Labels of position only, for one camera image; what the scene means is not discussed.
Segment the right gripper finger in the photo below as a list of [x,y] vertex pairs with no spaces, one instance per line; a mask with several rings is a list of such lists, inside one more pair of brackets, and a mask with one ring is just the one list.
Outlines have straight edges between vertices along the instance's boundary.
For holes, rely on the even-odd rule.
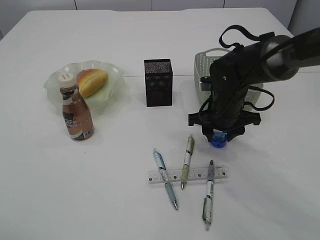
[[227,141],[230,142],[234,138],[236,138],[238,136],[242,136],[243,134],[244,134],[243,129],[234,129],[234,130],[228,131],[226,133]]
[[207,138],[207,141],[209,143],[212,142],[213,137],[214,137],[214,133],[213,132],[205,132],[205,133],[203,133],[203,135]]

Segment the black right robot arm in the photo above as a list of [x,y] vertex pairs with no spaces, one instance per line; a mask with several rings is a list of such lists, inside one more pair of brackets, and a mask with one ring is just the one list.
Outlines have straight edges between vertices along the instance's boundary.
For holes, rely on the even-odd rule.
[[200,125],[208,142],[214,141],[215,132],[224,133],[229,142],[245,133],[247,125],[261,123],[260,112],[272,107],[256,107],[246,101],[248,90],[269,91],[257,84],[286,81],[300,68],[320,64],[320,29],[315,28],[294,37],[268,32],[259,36],[251,34],[240,25],[231,25],[254,41],[244,46],[238,42],[220,45],[233,50],[215,60],[209,68],[209,76],[200,78],[201,91],[209,91],[209,97],[196,113],[189,114],[189,126]]

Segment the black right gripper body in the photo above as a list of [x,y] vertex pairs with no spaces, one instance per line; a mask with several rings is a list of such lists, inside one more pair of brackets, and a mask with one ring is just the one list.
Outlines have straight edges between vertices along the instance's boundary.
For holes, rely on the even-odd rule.
[[203,115],[199,112],[188,115],[188,125],[200,125],[203,133],[213,133],[214,130],[218,130],[227,133],[232,130],[244,130],[247,125],[258,126],[261,123],[261,117],[259,113],[240,111],[239,115],[223,115],[217,119],[213,119],[213,114],[209,114],[207,111]]

